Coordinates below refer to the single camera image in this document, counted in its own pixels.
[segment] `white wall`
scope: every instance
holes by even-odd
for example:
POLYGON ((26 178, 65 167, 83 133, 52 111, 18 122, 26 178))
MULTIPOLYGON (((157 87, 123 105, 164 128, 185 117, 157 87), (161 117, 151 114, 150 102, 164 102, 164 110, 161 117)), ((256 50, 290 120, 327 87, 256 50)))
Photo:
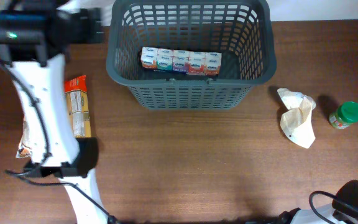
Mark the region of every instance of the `white wall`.
MULTIPOLYGON (((77 0, 82 7, 103 7, 103 22, 111 20, 115 0, 77 0)), ((6 0, 0 0, 0 9, 6 0)), ((273 21, 358 19, 358 0, 267 0, 273 21)))

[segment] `gray plastic basket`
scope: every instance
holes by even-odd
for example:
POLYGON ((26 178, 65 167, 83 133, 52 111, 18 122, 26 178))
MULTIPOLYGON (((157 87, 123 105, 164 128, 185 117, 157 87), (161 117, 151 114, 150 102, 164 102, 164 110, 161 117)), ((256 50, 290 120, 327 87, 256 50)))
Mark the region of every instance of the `gray plastic basket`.
POLYGON ((149 109, 230 109, 276 71, 265 0, 117 0, 106 69, 149 109), (142 47, 221 52, 217 77, 145 70, 142 47))

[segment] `small bottle with green lid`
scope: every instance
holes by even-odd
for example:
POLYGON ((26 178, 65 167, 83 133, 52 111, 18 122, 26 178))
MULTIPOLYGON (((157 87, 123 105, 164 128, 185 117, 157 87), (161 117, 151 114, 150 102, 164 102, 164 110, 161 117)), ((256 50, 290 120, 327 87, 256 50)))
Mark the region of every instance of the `small bottle with green lid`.
POLYGON ((358 122, 358 103, 348 101, 329 115, 329 122, 336 129, 345 129, 358 122))

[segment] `wood grain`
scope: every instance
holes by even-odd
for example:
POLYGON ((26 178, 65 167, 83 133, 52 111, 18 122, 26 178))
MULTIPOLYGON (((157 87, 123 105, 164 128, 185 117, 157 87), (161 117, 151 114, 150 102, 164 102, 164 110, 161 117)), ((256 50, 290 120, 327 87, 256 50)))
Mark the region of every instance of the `wood grain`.
MULTIPOLYGON (((327 121, 338 104, 358 102, 358 21, 275 22, 273 29, 276 74, 229 111, 149 111, 106 73, 107 44, 71 46, 65 75, 87 75, 107 210, 137 222, 278 215, 308 208, 314 190, 336 193, 358 179, 358 123, 341 131, 327 121), (310 149, 283 136, 278 87, 317 101, 310 149)), ((4 175, 25 163, 14 158, 21 122, 19 99, 0 71, 0 223, 76 222, 63 188, 4 175)))

